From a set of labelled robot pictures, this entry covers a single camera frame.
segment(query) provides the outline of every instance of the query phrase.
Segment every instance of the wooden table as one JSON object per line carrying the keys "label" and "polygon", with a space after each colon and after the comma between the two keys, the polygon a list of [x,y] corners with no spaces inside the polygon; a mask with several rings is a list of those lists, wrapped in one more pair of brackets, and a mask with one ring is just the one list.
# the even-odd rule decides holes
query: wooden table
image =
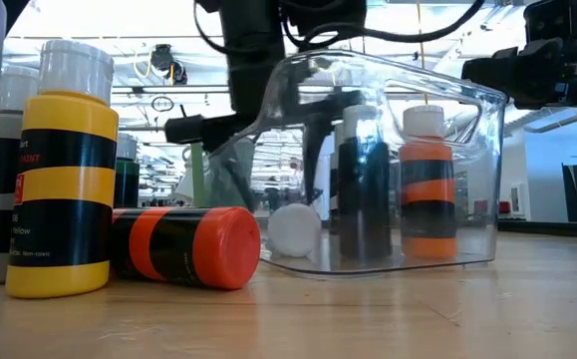
{"label": "wooden table", "polygon": [[0,358],[577,358],[577,238],[503,234],[496,261],[243,290],[114,282],[8,299]]}

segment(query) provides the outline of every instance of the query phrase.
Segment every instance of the black and yellow striped bottle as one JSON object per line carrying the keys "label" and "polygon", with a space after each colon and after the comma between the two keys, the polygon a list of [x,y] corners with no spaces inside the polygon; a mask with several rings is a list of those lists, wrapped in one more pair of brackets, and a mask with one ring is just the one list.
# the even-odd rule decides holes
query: black and yellow striped bottle
{"label": "black and yellow striped bottle", "polygon": [[109,279],[106,253],[118,114],[109,108],[113,59],[88,45],[45,44],[39,96],[25,109],[7,292],[47,298]]}

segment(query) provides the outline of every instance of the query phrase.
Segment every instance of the clear plastic container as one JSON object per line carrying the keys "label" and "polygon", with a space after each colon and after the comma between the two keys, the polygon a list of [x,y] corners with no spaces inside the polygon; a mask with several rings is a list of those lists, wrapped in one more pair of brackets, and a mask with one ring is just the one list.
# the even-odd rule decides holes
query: clear plastic container
{"label": "clear plastic container", "polygon": [[506,100],[364,54],[296,55],[257,121],[211,156],[208,202],[222,204],[212,187],[237,192],[262,260],[304,275],[492,260]]}

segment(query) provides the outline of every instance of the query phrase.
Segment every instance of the white wall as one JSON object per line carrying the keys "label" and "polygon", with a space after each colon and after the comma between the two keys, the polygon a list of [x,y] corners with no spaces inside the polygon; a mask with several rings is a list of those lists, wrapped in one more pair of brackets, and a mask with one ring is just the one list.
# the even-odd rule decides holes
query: white wall
{"label": "white wall", "polygon": [[521,183],[523,183],[526,188],[525,196],[522,199],[524,209],[523,216],[525,219],[531,220],[525,140],[522,130],[519,130],[513,133],[510,138],[503,140],[499,199],[511,202],[511,188]]}
{"label": "white wall", "polygon": [[577,123],[544,134],[525,133],[524,140],[531,220],[566,222],[561,165],[577,165]]}
{"label": "white wall", "polygon": [[474,213],[474,204],[479,200],[487,201],[488,212],[496,210],[496,203],[491,202],[491,196],[496,188],[495,167],[496,163],[491,152],[473,161],[454,162],[455,174],[467,173],[467,211],[470,214]]}

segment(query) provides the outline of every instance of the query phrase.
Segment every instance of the white bottle cap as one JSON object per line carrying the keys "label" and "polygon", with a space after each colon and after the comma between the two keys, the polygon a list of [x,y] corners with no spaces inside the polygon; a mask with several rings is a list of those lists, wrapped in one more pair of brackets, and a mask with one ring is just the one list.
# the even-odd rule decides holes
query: white bottle cap
{"label": "white bottle cap", "polygon": [[138,158],[138,139],[129,134],[119,133],[116,157],[135,161]]}
{"label": "white bottle cap", "polygon": [[42,47],[39,93],[70,91],[111,102],[113,58],[93,46],[52,40]]}
{"label": "white bottle cap", "polygon": [[24,111],[27,99],[38,94],[38,70],[6,66],[0,76],[0,111]]}
{"label": "white bottle cap", "polygon": [[408,136],[444,138],[446,125],[443,108],[421,105],[405,110],[404,133]]}
{"label": "white bottle cap", "polygon": [[281,254],[303,257],[315,249],[321,238],[321,219],[312,207],[291,203],[268,218],[268,239]]}
{"label": "white bottle cap", "polygon": [[376,120],[379,110],[371,105],[355,105],[344,109],[344,138],[357,136],[359,120]]}

